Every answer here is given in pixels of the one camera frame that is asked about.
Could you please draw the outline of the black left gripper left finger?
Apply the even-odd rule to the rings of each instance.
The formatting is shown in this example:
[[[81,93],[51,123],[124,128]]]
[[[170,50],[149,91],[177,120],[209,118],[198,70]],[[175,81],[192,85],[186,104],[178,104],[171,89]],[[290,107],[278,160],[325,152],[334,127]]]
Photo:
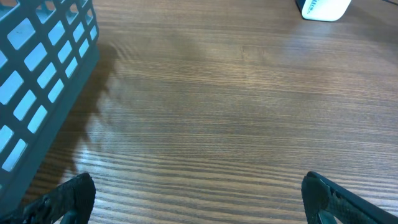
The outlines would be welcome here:
[[[1,217],[1,224],[87,224],[96,188],[89,173],[75,176],[30,204]]]

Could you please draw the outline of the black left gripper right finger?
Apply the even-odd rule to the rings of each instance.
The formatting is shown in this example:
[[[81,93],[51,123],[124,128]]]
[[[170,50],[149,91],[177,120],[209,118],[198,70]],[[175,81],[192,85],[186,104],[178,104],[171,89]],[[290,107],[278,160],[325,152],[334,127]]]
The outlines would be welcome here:
[[[397,223],[395,215],[313,171],[304,176],[301,193],[308,224]]]

